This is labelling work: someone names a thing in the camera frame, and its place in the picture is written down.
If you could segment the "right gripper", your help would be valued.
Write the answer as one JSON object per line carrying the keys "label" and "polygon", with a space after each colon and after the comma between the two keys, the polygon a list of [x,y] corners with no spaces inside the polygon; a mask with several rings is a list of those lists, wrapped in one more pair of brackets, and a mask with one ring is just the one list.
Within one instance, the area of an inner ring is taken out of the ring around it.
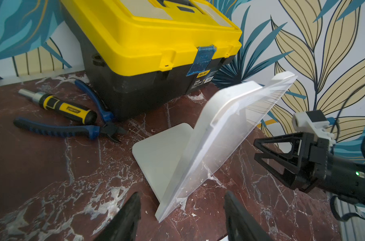
{"label": "right gripper", "polygon": [[[255,139],[258,152],[254,159],[284,186],[309,193],[324,182],[327,176],[330,141],[316,138],[312,133],[299,132],[282,136]],[[278,172],[265,159],[280,164]]]}

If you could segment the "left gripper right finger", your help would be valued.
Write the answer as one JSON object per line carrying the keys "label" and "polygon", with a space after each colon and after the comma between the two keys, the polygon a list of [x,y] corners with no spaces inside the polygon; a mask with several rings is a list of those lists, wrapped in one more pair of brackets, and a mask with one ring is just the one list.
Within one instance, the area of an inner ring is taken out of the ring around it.
{"label": "left gripper right finger", "polygon": [[225,194],[224,209],[229,241],[272,241],[269,234],[229,190]]}

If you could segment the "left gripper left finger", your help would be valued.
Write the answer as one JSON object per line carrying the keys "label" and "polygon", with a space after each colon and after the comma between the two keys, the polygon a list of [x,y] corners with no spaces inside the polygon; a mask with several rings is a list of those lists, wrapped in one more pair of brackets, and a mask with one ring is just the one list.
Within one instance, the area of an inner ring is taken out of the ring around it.
{"label": "left gripper left finger", "polygon": [[141,219],[141,200],[135,192],[94,241],[134,241]]}

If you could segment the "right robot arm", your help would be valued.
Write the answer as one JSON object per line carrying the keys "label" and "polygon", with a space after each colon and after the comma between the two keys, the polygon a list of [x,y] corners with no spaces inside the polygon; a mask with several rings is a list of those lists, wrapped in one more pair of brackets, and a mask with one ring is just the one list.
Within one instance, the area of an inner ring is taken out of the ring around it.
{"label": "right robot arm", "polygon": [[335,201],[365,206],[365,164],[331,154],[329,141],[312,133],[298,132],[254,141],[259,150],[254,159],[284,186],[309,193],[319,188],[333,196],[330,207],[340,222],[359,218],[357,213],[340,216]]}

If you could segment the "right white menu rack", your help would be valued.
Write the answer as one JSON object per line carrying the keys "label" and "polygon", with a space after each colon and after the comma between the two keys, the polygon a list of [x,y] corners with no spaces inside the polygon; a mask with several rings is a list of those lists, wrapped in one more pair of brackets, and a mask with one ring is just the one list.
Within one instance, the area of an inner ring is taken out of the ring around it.
{"label": "right white menu rack", "polygon": [[295,80],[285,71],[265,86],[248,81],[221,89],[194,127],[182,123],[133,145],[133,156],[159,201],[159,222],[225,163]]}

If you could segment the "yellow black screwdriver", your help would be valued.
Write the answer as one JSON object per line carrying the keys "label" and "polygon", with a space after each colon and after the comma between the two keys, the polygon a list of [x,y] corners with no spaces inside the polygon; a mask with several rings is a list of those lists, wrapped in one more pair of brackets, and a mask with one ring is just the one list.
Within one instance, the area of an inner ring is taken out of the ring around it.
{"label": "yellow black screwdriver", "polygon": [[45,110],[52,110],[72,121],[82,125],[94,125],[98,114],[80,104],[64,101],[58,97],[45,92],[32,92],[26,89],[20,89],[18,93],[31,100]]}

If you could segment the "yellow black toolbox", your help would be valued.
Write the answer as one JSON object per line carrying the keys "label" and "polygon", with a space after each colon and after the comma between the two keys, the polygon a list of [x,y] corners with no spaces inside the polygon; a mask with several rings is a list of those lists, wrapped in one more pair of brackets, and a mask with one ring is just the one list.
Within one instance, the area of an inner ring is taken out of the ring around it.
{"label": "yellow black toolbox", "polygon": [[94,90],[125,121],[206,86],[241,48],[207,1],[61,1]]}

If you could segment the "blue handled pliers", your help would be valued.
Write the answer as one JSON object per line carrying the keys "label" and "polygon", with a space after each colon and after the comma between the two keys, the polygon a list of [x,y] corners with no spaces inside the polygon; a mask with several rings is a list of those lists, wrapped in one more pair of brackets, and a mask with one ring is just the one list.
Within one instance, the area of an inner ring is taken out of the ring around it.
{"label": "blue handled pliers", "polygon": [[87,94],[98,108],[99,113],[97,113],[98,117],[94,125],[82,125],[80,123],[79,126],[52,126],[21,117],[14,119],[13,124],[18,128],[45,136],[62,138],[84,136],[90,140],[103,136],[114,143],[120,143],[118,135],[125,135],[127,131],[114,123],[114,114],[108,111],[101,98],[86,83],[77,79],[75,86]]}

